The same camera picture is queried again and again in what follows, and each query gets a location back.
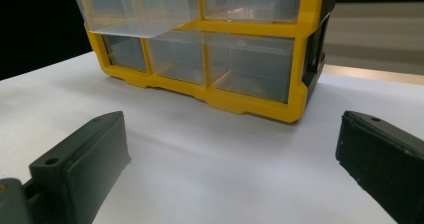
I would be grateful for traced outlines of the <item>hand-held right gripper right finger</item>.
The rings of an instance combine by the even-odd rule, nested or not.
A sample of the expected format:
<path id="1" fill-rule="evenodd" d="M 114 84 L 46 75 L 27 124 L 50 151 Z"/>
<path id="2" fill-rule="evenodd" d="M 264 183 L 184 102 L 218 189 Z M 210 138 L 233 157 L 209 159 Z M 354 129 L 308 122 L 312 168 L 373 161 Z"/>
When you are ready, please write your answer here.
<path id="1" fill-rule="evenodd" d="M 424 140 L 346 111 L 336 160 L 398 224 L 424 224 Z"/>

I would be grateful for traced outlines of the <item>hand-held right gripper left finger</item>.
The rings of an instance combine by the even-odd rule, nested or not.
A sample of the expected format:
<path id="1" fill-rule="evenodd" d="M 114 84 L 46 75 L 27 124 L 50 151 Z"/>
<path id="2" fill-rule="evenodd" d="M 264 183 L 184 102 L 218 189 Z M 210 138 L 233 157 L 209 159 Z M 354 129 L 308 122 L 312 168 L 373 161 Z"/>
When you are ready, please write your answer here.
<path id="1" fill-rule="evenodd" d="M 91 224 L 130 163 L 124 114 L 98 116 L 29 166 L 47 204 L 47 224 Z"/>

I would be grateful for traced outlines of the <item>yellow and black organizer cabinet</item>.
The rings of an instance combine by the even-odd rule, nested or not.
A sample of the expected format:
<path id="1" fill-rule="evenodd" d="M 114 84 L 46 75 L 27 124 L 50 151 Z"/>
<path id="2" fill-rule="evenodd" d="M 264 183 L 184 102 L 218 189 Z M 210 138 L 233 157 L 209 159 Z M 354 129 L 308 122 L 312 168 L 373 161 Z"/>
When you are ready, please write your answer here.
<path id="1" fill-rule="evenodd" d="M 261 24 L 239 21 L 207 20 L 204 17 L 204 0 L 197 0 L 198 18 L 174 30 L 222 32 L 252 36 L 274 36 L 294 40 L 292 69 L 289 79 L 288 101 L 280 103 L 225 91 L 211 84 L 193 84 L 161 77 L 152 70 L 142 73 L 111 63 L 103 38 L 104 35 L 90 32 L 84 22 L 92 49 L 95 51 L 101 69 L 108 75 L 122 79 L 140 87 L 153 87 L 171 90 L 192 96 L 208 105 L 237 114 L 254 114 L 274 120 L 293 123 L 299 120 L 323 69 L 325 54 L 323 44 L 330 14 L 336 0 L 300 0 L 297 19 L 289 22 L 267 24 L 261 30 Z"/>

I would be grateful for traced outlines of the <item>clear plastic drawer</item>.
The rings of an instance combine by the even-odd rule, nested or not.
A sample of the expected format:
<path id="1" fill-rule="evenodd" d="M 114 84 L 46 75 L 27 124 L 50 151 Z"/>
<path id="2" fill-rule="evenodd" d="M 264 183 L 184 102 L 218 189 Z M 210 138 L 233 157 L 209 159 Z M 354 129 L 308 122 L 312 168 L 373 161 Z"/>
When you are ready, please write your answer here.
<path id="1" fill-rule="evenodd" d="M 198 18 L 197 0 L 76 0 L 92 33 L 153 38 Z"/>

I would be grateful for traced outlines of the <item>set of clear cabinet drawers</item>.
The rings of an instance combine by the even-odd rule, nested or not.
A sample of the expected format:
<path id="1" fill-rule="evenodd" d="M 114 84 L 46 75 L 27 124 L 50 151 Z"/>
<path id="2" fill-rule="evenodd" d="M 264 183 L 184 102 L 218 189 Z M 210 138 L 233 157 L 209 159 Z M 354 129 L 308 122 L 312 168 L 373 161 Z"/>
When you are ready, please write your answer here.
<path id="1" fill-rule="evenodd" d="M 297 19 L 300 0 L 204 0 L 207 20 L 267 24 Z M 111 63 L 186 83 L 288 101 L 294 40 L 222 32 L 170 31 L 142 43 L 135 37 L 103 38 Z"/>

